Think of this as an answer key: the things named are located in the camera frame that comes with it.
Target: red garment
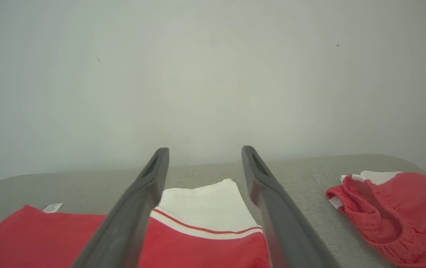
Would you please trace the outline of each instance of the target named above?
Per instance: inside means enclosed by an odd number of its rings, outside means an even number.
[[[68,268],[104,218],[25,205],[0,222],[0,268]]]
[[[218,232],[185,224],[157,209],[152,214],[141,268],[269,268],[260,227]],[[68,268],[104,218],[48,214],[25,205],[0,222],[0,268]]]
[[[398,173],[375,185],[353,180],[332,187],[343,212],[365,241],[385,259],[402,268],[426,268],[426,176]]]

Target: gray fabric surface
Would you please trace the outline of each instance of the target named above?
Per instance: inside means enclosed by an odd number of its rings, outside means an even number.
[[[352,224],[325,198],[329,187],[339,185],[343,174],[371,171],[426,173],[400,158],[379,154],[330,156],[287,161],[267,161],[270,170],[301,209],[342,267],[390,267],[363,240]],[[44,209],[63,202],[59,212],[107,214],[140,169],[22,175],[0,181],[0,221],[25,204]],[[231,178],[254,219],[259,210],[249,200],[242,165],[170,167],[165,188],[196,188]]]

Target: red stripe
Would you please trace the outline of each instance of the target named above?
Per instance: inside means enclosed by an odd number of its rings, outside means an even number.
[[[246,229],[246,230],[242,230],[242,231],[239,231],[239,232],[233,232],[233,231],[213,231],[213,230],[208,230],[208,229],[205,229],[205,228],[201,228],[201,227],[195,227],[195,226],[191,226],[191,225],[188,225],[188,224],[184,224],[183,222],[181,222],[181,221],[179,221],[179,220],[177,220],[177,219],[175,219],[174,217],[172,217],[172,216],[170,216],[170,215],[167,215],[165,212],[163,212],[163,211],[161,211],[161,210],[158,210],[158,209],[153,209],[155,212],[157,212],[157,213],[159,213],[159,214],[162,214],[163,216],[165,216],[165,217],[167,217],[167,218],[169,218],[170,220],[172,220],[172,221],[174,221],[174,222],[176,222],[176,223],[178,223],[178,224],[181,224],[181,225],[183,225],[184,227],[187,227],[187,228],[191,228],[191,229],[195,229],[195,230],[200,230],[200,231],[204,231],[204,232],[208,232],[208,233],[212,233],[212,234],[242,234],[242,233],[244,233],[244,232],[247,232],[247,231],[249,231],[249,230],[253,230],[253,229],[259,229],[259,230],[262,230],[262,228],[261,227],[259,227],[259,226],[256,226],[256,227],[251,227],[251,228],[248,228],[248,229]]]

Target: clothing tag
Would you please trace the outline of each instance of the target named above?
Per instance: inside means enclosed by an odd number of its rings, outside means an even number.
[[[51,204],[51,205],[48,205],[48,207],[46,207],[43,211],[44,211],[44,212],[46,212],[46,213],[54,213],[54,212],[58,211],[58,210],[59,210],[59,208],[60,208],[63,204],[64,204],[63,202],[60,202],[60,203],[58,203],[58,204]]]

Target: plain wall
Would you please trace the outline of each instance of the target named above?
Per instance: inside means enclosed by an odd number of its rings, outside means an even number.
[[[0,0],[0,179],[245,144],[426,170],[426,1]]]

